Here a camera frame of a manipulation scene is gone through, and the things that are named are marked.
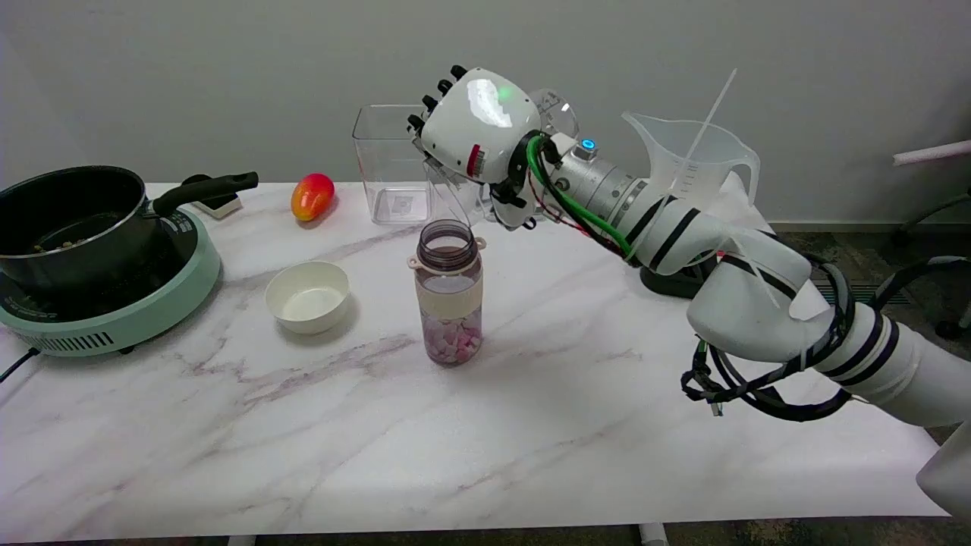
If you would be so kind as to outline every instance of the white bowl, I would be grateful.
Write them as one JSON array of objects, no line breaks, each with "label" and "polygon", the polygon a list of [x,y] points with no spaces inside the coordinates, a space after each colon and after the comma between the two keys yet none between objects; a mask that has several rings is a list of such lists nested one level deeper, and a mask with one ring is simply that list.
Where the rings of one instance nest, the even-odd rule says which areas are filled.
[{"label": "white bowl", "polygon": [[284,269],[263,294],[277,322],[296,333],[320,333],[344,318],[351,284],[343,269],[327,261],[305,261]]}]

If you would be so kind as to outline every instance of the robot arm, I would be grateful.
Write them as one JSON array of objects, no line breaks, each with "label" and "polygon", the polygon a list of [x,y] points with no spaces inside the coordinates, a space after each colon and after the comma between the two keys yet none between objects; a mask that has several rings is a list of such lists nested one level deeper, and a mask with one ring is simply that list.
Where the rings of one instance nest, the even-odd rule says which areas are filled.
[{"label": "robot arm", "polygon": [[[631,256],[625,256],[630,262],[661,275],[679,271],[699,255],[724,251],[691,300],[688,322],[718,355],[783,367],[759,378],[764,381],[758,386],[754,380],[723,392],[705,392],[710,403],[759,393],[761,386],[792,371],[813,367],[844,392],[905,423],[934,427],[971,417],[971,363],[881,315],[880,305],[854,302],[831,265],[826,267],[839,289],[837,304],[806,321],[793,318],[789,305],[812,270],[806,257],[769,234],[727,224],[668,197],[659,185],[635,179],[600,158],[589,141],[578,144],[566,135],[541,133],[535,105],[505,78],[482,68],[466,72],[453,67],[452,74],[457,82],[445,89],[442,100],[426,96],[427,115],[410,119],[415,145],[429,166],[454,183],[489,185],[496,217],[508,229],[533,215],[535,191],[544,202],[552,196],[560,203],[569,198],[579,204],[624,238],[631,247]],[[544,178],[552,188],[532,187],[527,175],[527,143],[537,135],[548,141]],[[598,228],[588,234],[605,240]],[[940,259],[925,267],[968,264],[966,258]],[[898,290],[898,285],[888,280],[877,300],[884,289]],[[945,457],[935,457],[921,472],[920,483],[945,509],[971,519],[967,427],[946,444]],[[961,481],[941,476],[960,476]]]}]

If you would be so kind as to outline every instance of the cooking pot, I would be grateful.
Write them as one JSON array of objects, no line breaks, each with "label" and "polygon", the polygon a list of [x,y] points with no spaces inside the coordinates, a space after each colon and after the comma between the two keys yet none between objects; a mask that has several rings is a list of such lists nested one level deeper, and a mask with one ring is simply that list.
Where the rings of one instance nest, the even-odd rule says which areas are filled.
[{"label": "cooking pot", "polygon": [[255,188],[254,172],[171,189],[154,200],[120,167],[73,167],[0,191],[0,271],[26,289],[84,290],[145,262],[160,218],[185,203]]}]

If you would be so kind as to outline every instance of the white marble tabletop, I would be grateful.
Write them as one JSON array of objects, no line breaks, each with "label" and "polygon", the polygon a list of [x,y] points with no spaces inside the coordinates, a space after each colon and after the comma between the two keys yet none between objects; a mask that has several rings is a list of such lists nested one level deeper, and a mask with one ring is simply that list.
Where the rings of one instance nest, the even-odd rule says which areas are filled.
[{"label": "white marble tabletop", "polygon": [[[372,224],[357,184],[301,226],[291,189],[206,218],[223,279],[195,316],[130,355],[36,357],[0,385],[0,540],[944,514],[914,481],[934,442],[875,408],[799,425],[689,401],[686,303],[549,222],[476,225],[485,344],[440,368],[405,265],[419,228]],[[712,212],[764,226],[738,194]],[[354,297],[317,337],[263,304],[307,259],[340,264]],[[794,306],[820,308],[811,288]],[[26,349],[0,329],[0,362]],[[781,391],[835,387],[809,371]]]}]

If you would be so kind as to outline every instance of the white wall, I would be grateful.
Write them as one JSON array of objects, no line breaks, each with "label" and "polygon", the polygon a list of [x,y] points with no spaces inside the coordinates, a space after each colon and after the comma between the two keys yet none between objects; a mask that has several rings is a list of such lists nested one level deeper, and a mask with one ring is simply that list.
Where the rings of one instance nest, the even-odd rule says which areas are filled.
[{"label": "white wall", "polygon": [[971,184],[967,161],[889,159],[971,137],[969,29],[968,0],[6,0],[0,31],[50,108],[13,93],[4,131],[39,120],[79,144],[50,162],[83,150],[149,180],[355,179],[357,107],[417,102],[461,63],[559,89],[646,172],[620,112],[703,117],[738,67],[716,123],[761,156],[767,218],[894,221]]},{"label": "white wall", "polygon": [[88,163],[3,34],[0,105],[0,188],[38,173]]}]

